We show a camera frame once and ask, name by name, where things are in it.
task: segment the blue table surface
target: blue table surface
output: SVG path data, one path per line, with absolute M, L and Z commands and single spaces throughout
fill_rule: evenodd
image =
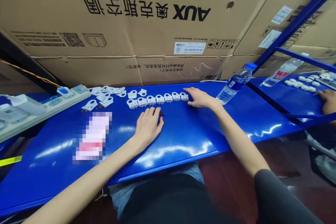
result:
M 288 86 L 284 83 L 285 80 L 298 79 L 299 76 L 308 77 L 316 73 L 304 73 L 297 75 L 286 76 L 283 81 L 275 84 L 273 87 L 266 87 L 260 84 L 265 80 L 265 78 L 253 78 L 250 80 L 250 83 L 258 87 L 262 92 L 269 96 L 272 100 L 276 101 L 281 107 L 286 109 L 291 114 L 296 115 L 318 115 L 322 116 L 322 105 L 323 102 L 319 95 L 309 91 L 302 90 L 301 88 L 295 88 Z M 307 86 L 313 86 L 312 83 L 303 82 Z M 329 87 L 321 84 L 318 87 L 315 87 L 317 91 L 330 89 Z
M 197 87 L 216 96 L 224 83 L 203 82 L 130 87 L 147 90 L 147 95 L 182 92 Z M 94 96 L 50 118 L 32 141 L 21 162 L 14 165 L 0 184 L 0 216 L 44 204 L 82 176 L 93 164 L 72 163 L 72 139 L 83 133 L 91 112 L 81 107 Z M 127 97 L 113 96 L 107 110 L 113 112 L 107 136 L 106 155 L 124 144 L 135 132 L 137 118 L 145 108 L 130 110 Z M 161 105 L 164 127 L 157 139 L 139 156 L 120 169 L 107 183 L 133 179 L 169 167 L 230 150 L 214 114 L 207 108 L 193 108 L 186 102 Z M 248 86 L 225 105 L 225 109 L 253 142 L 300 130 Z

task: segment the white label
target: white label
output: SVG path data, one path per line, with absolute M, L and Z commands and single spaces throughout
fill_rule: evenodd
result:
M 231 88 L 233 85 L 235 84 L 234 81 L 231 81 L 230 85 L 229 85 L 229 88 Z
M 288 14 L 293 9 L 289 8 L 288 6 L 284 6 L 279 10 L 279 12 L 275 15 L 275 17 L 272 19 L 272 23 L 275 23 L 277 25 L 281 24 L 281 22 L 288 16 Z
M 175 42 L 174 54 L 202 54 L 206 43 Z
M 268 48 L 281 34 L 281 31 L 271 30 L 267 37 L 258 45 L 261 48 Z

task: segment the cable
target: cable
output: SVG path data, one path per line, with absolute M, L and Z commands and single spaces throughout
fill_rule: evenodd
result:
M 11 63 L 5 61 L 5 60 L 0 59 L 0 61 L 3 62 L 3 63 L 5 63 L 5 64 L 8 64 L 8 65 L 10 65 L 10 66 L 12 66 L 12 67 L 18 68 L 18 69 L 20 69 L 20 70 L 22 70 L 22 71 L 24 71 L 24 72 L 26 72 L 26 73 L 29 73 L 29 74 L 31 74 L 31 75 L 33 75 L 33 76 L 35 76 L 35 77 L 37 77 L 37 78 L 43 80 L 43 81 L 46 82 L 46 83 L 53 84 L 53 85 L 55 85 L 57 88 L 60 88 L 60 87 L 61 87 L 60 85 L 58 85 L 58 84 L 56 84 L 56 83 L 54 83 L 54 82 L 52 82 L 52 81 L 50 81 L 50 80 L 48 80 L 48 79 L 46 79 L 46 78 L 42 78 L 42 77 L 40 77 L 40 76 L 38 76 L 38 75 L 36 75 L 36 74 L 33 74 L 33 73 L 31 73 L 31 72 L 29 72 L 29 71 L 27 71 L 27 70 L 25 70 L 25 69 L 19 67 L 19 66 L 13 65 L 13 64 L 11 64 Z
M 223 83 L 227 83 L 228 81 L 226 81 L 226 80 L 220 80 L 220 81 L 219 80 L 213 80 L 213 81 L 212 80 L 206 80 L 206 81 L 202 80 L 200 82 L 223 82 Z

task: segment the person's left hand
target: person's left hand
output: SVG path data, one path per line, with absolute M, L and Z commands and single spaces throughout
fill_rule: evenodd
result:
M 161 108 L 151 107 L 142 112 L 136 122 L 136 130 L 134 136 L 128 141 L 132 143 L 132 147 L 139 153 L 143 152 L 150 145 L 163 127 L 163 118 L 158 119 Z

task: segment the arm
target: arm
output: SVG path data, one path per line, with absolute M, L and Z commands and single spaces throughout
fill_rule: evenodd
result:
M 142 112 L 137 120 L 133 137 L 41 207 L 25 220 L 24 224 L 71 222 L 121 167 L 143 152 L 155 140 L 163 126 L 162 118 L 159 125 L 157 122 L 160 110 L 160 108 L 151 107 Z
M 214 112 L 233 153 L 253 177 L 259 170 L 270 169 L 254 143 L 226 112 L 219 100 L 194 87 L 184 88 L 184 90 L 194 99 L 193 102 L 188 101 L 188 105 L 208 107 Z

